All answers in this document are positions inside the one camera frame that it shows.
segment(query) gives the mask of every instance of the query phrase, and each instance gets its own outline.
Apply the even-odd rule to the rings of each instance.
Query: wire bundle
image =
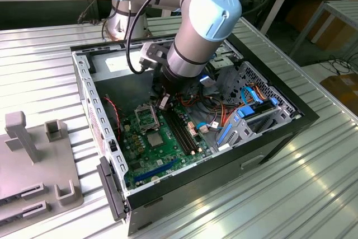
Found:
[[[337,58],[334,55],[330,55],[327,60],[318,61],[318,63],[324,69],[326,69],[338,76],[340,76],[341,74],[349,74],[351,72],[354,72],[357,74],[358,73],[358,65],[353,63],[353,61],[355,60],[353,57],[356,56],[357,54],[358,53],[351,55],[347,60]],[[323,63],[328,63],[329,67],[324,66]]]

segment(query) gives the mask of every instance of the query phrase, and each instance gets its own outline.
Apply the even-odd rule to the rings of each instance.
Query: aluminum extrusion table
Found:
[[[149,26],[155,35],[171,34],[180,22],[180,17],[155,18]],[[246,20],[233,32],[320,119],[273,160],[132,238],[356,238],[357,117]],[[92,25],[0,32],[0,117],[21,109],[28,126],[64,120],[84,195],[80,207],[6,238],[125,238],[125,224],[113,221],[96,171],[97,150],[69,51],[70,46],[101,41],[101,26]],[[3,126],[0,118],[0,130]]]
[[[292,57],[296,51],[301,46],[303,40],[308,35],[308,33],[311,31],[314,24],[318,21],[320,16],[323,14],[324,11],[328,11],[331,15],[329,19],[324,23],[326,24],[328,21],[330,21],[328,24],[330,24],[335,17],[341,19],[346,24],[353,27],[355,30],[358,30],[358,0],[350,0],[350,1],[323,1],[316,12],[313,14],[311,19],[308,21],[305,28],[303,28],[300,35],[297,37],[293,48],[291,49],[289,55]],[[321,35],[326,28],[325,26],[322,26],[320,31],[322,31],[319,35]]]

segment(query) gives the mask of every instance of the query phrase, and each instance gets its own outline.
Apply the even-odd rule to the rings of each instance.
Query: blue drive bracket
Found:
[[[247,115],[251,115],[253,113],[255,113],[255,112],[253,111],[253,109],[250,106],[244,106],[244,107],[240,107],[239,109],[237,109],[231,117],[234,117],[234,121],[237,123],[242,118],[246,117]],[[223,132],[223,134],[220,136],[219,140],[217,141],[218,145],[221,144],[221,142],[227,136],[227,134],[229,133],[229,131],[231,130],[232,127],[233,127],[232,123],[229,123],[226,126],[225,131]]]

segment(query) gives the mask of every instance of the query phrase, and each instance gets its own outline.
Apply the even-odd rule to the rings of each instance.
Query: orange wire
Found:
[[[240,104],[240,105],[238,105],[237,107],[235,107],[230,113],[229,113],[229,115],[228,115],[228,117],[226,118],[226,120],[225,120],[225,122],[224,122],[224,125],[228,122],[228,120],[230,119],[230,116],[231,116],[231,114],[238,108],[238,107],[241,107],[241,106],[244,106],[245,105],[245,103],[242,103],[242,104]]]
[[[119,133],[120,133],[120,121],[119,121],[119,115],[118,115],[118,112],[117,112],[117,107],[116,105],[107,97],[103,97],[103,99],[105,99],[107,102],[109,102],[112,106],[113,106],[113,109],[114,109],[114,112],[116,113],[116,117],[117,117],[117,128],[118,128],[118,142],[119,142]]]

